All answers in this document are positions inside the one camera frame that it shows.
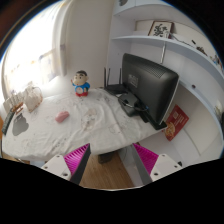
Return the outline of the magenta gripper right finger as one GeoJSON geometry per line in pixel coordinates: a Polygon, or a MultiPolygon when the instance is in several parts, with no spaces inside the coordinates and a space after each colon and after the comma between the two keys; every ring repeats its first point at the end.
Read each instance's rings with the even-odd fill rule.
{"type": "Polygon", "coordinates": [[[144,185],[159,180],[182,169],[167,154],[156,154],[138,144],[132,144],[132,155],[144,185]]]}

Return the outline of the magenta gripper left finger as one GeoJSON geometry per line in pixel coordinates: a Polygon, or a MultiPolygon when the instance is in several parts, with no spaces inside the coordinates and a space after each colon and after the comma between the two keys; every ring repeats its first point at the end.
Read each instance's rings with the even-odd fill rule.
{"type": "Polygon", "coordinates": [[[42,169],[79,185],[90,153],[90,144],[86,144],[66,155],[55,155],[42,169]]]}

